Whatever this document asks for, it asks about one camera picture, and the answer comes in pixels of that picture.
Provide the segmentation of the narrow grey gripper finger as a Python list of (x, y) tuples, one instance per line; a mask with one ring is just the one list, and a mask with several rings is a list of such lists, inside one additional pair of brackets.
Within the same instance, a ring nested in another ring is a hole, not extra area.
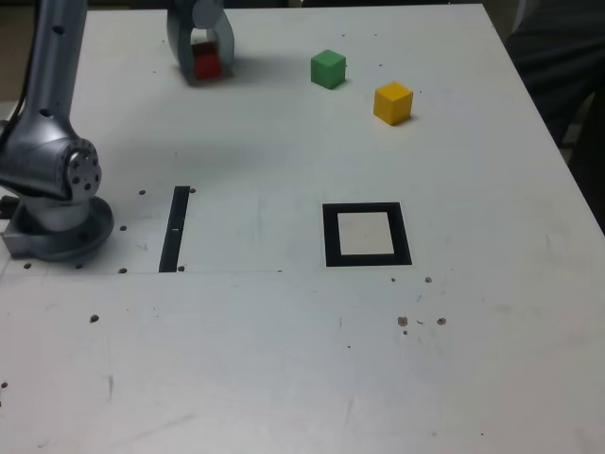
[(193, 6), (195, 0), (170, 1), (167, 8), (166, 33), (172, 54), (184, 79), (194, 84), (195, 58), (191, 45), (191, 33), (195, 28)]

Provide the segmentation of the broad grey gripper finger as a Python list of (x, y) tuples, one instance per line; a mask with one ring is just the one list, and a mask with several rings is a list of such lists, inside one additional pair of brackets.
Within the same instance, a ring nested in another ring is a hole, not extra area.
[(234, 35), (231, 23), (220, 0), (198, 0), (192, 10), (195, 28), (206, 31), (207, 39), (216, 45), (221, 69), (228, 77), (233, 74)]

